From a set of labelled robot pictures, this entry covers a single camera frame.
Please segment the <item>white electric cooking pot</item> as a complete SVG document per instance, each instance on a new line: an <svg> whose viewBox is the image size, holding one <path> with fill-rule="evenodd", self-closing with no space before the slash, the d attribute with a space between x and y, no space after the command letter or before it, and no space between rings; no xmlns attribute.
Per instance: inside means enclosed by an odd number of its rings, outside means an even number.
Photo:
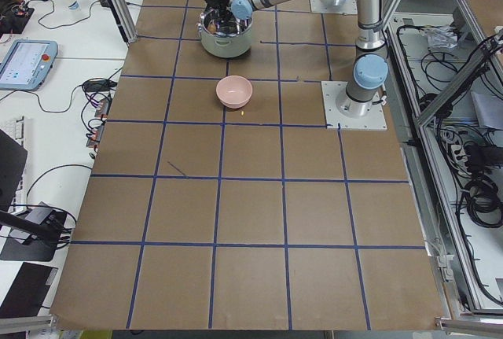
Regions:
<svg viewBox="0 0 503 339"><path fill-rule="evenodd" d="M215 24L216 33L210 33L209 24ZM197 25L203 48L220 58L235 58L246 53L252 45L252 19L240 20L232 13L203 11Z"/></svg>

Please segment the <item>pink bowl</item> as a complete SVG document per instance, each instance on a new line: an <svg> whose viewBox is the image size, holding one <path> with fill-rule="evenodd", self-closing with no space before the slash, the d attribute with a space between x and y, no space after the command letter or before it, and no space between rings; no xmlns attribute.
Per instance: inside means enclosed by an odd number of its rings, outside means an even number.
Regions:
<svg viewBox="0 0 503 339"><path fill-rule="evenodd" d="M253 87L243 76L227 76L217 83L215 92L225 107L240 109L250 102Z"/></svg>

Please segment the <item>paper cup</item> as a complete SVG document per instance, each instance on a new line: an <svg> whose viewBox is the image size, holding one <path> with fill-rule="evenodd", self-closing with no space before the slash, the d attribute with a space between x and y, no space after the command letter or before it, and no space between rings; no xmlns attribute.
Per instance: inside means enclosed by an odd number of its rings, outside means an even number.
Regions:
<svg viewBox="0 0 503 339"><path fill-rule="evenodd" d="M69 10L78 10L80 7L78 0L64 0L64 4Z"/></svg>

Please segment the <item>black power adapter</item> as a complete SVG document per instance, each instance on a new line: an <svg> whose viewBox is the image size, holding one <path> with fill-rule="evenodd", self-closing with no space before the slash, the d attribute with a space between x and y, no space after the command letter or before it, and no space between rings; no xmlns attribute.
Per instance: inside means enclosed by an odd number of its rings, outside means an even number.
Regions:
<svg viewBox="0 0 503 339"><path fill-rule="evenodd" d="M87 93L105 92L117 86L117 82L110 79L89 79L82 85L83 91Z"/></svg>

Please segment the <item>teach pendant tablet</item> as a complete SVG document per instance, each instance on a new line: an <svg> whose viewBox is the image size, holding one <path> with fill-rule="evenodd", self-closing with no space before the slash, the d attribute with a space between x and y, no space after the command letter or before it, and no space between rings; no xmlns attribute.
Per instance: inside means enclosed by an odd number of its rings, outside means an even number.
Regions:
<svg viewBox="0 0 503 339"><path fill-rule="evenodd" d="M35 91L44 83L58 54L50 40L16 40L1 63L1 90Z"/></svg>

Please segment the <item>crumpled white paper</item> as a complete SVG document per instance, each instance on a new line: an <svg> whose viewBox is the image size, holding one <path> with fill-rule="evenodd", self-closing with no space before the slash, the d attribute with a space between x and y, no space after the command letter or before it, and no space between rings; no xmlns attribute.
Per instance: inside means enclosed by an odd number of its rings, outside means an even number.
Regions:
<svg viewBox="0 0 503 339"><path fill-rule="evenodd" d="M457 34L450 26L426 27L423 33L430 48L453 49L458 45Z"/></svg>

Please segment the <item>white keyboard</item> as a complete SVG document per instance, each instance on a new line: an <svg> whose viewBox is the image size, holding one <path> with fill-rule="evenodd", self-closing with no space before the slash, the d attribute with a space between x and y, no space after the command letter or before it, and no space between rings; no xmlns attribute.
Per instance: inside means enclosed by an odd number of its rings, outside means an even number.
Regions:
<svg viewBox="0 0 503 339"><path fill-rule="evenodd" d="M25 117L17 116L1 122L1 130L19 145L24 146L26 140Z"/></svg>

